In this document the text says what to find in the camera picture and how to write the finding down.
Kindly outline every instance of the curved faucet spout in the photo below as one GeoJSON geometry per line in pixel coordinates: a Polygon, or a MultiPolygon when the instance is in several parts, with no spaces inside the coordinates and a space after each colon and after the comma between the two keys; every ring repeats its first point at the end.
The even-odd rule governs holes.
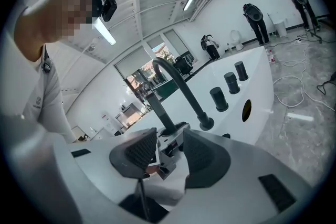
{"type": "Polygon", "coordinates": [[[153,69],[158,76],[159,80],[164,80],[159,66],[161,66],[164,70],[168,72],[168,74],[172,77],[172,79],[175,81],[177,86],[181,89],[182,93],[186,97],[187,101],[197,114],[197,118],[200,122],[200,128],[204,131],[210,130],[214,126],[214,120],[209,118],[206,113],[201,108],[200,104],[194,97],[194,94],[189,89],[187,83],[185,83],[184,79],[180,75],[180,73],[165,59],[156,57],[153,59],[153,69]]]}

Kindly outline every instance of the black cylindrical control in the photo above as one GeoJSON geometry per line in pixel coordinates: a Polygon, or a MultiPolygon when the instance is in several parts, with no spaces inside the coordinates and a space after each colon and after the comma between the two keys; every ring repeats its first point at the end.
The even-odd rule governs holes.
{"type": "Polygon", "coordinates": [[[152,109],[154,110],[155,114],[159,117],[160,121],[164,125],[164,127],[167,129],[168,134],[172,134],[177,131],[175,124],[171,120],[171,118],[168,116],[167,112],[163,108],[162,104],[154,94],[154,92],[150,92],[148,95],[146,95],[146,99],[148,103],[151,105],[152,109]]]}
{"type": "Polygon", "coordinates": [[[246,73],[246,70],[245,70],[245,67],[242,61],[236,62],[235,68],[237,70],[240,81],[245,81],[248,79],[248,75],[246,73]]]}
{"type": "Polygon", "coordinates": [[[216,104],[216,109],[219,112],[223,112],[229,108],[228,103],[225,100],[224,94],[220,87],[215,87],[210,91],[211,97],[216,104]]]}
{"type": "Polygon", "coordinates": [[[231,94],[239,93],[240,87],[237,83],[237,78],[233,72],[226,73],[224,75],[225,81],[227,83],[227,86],[229,87],[229,91],[231,94]]]}

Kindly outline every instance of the person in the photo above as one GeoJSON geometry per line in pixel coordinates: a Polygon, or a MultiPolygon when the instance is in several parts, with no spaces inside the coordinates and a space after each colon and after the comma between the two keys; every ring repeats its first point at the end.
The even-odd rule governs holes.
{"type": "Polygon", "coordinates": [[[264,22],[264,19],[263,19],[263,15],[262,15],[262,12],[259,10],[259,8],[255,5],[252,5],[251,3],[249,4],[245,4],[243,6],[243,15],[245,16],[246,20],[248,21],[248,23],[251,25],[254,33],[256,34],[256,37],[259,41],[259,45],[260,46],[263,46],[265,44],[269,44],[269,37],[268,37],[268,34],[267,34],[267,29],[266,29],[266,25],[265,25],[265,22],[264,22]],[[255,8],[260,16],[258,16],[258,20],[254,20],[254,19],[251,19],[249,16],[248,16],[248,13],[246,12],[248,8],[255,8]]]}
{"type": "Polygon", "coordinates": [[[303,0],[305,2],[305,4],[300,3],[298,0],[292,0],[292,2],[295,5],[295,8],[299,11],[301,18],[303,20],[303,26],[305,28],[305,31],[310,31],[309,29],[309,24],[308,24],[308,19],[306,16],[306,13],[304,12],[304,7],[306,7],[306,10],[311,18],[311,22],[314,24],[314,27],[316,29],[316,31],[320,31],[320,26],[318,21],[316,20],[314,11],[312,10],[309,1],[308,0],[303,0]]]}
{"type": "Polygon", "coordinates": [[[102,0],[38,0],[9,20],[0,61],[0,80],[7,82],[0,87],[3,115],[23,115],[63,135],[67,143],[78,141],[62,107],[60,82],[46,43],[73,36],[81,24],[99,17],[102,7],[102,0]]]}
{"type": "Polygon", "coordinates": [[[219,59],[220,56],[219,56],[219,53],[215,47],[215,45],[218,46],[217,43],[213,43],[212,41],[212,37],[210,37],[210,35],[207,35],[207,36],[203,36],[202,40],[201,40],[201,45],[202,45],[202,48],[205,48],[206,47],[206,51],[208,52],[208,54],[210,55],[211,59],[212,60],[216,60],[216,59],[219,59]]]}

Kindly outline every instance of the concrete floor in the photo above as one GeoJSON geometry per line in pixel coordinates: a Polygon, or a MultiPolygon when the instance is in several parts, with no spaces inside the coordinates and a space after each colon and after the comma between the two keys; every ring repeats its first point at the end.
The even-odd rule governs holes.
{"type": "MultiPolygon", "coordinates": [[[[305,34],[303,28],[288,32],[288,37],[271,37],[273,46],[280,42],[289,42],[298,35],[305,34]]],[[[323,40],[336,40],[334,32],[322,26],[318,33],[323,40]]],[[[308,33],[308,40],[316,40],[308,33]]],[[[316,89],[316,85],[330,79],[336,71],[336,42],[319,44],[303,40],[309,44],[306,50],[306,71],[303,73],[304,88],[314,99],[334,107],[336,102],[336,86],[327,84],[326,95],[316,89]]],[[[254,42],[246,45],[243,50],[258,47],[254,42]]],[[[273,81],[287,75],[301,77],[303,64],[286,67],[282,63],[288,60],[304,59],[303,50],[307,45],[284,44],[272,49],[276,62],[271,64],[273,81]]],[[[285,78],[274,85],[274,92],[280,100],[288,105],[295,105],[302,100],[301,83],[295,78],[285,78]]],[[[282,105],[275,96],[273,114],[270,115],[265,128],[256,145],[281,160],[284,164],[301,175],[311,186],[316,186],[328,171],[336,141],[335,112],[324,105],[310,100],[304,94],[304,101],[294,108],[282,105]]]]}

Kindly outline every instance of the oval opening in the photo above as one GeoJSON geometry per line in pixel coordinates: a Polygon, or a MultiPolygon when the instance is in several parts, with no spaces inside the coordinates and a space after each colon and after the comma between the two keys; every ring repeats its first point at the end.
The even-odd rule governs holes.
{"type": "Polygon", "coordinates": [[[243,122],[246,122],[247,119],[250,117],[251,109],[252,109],[251,100],[248,99],[243,107],[243,113],[241,117],[243,119],[243,122]]]}

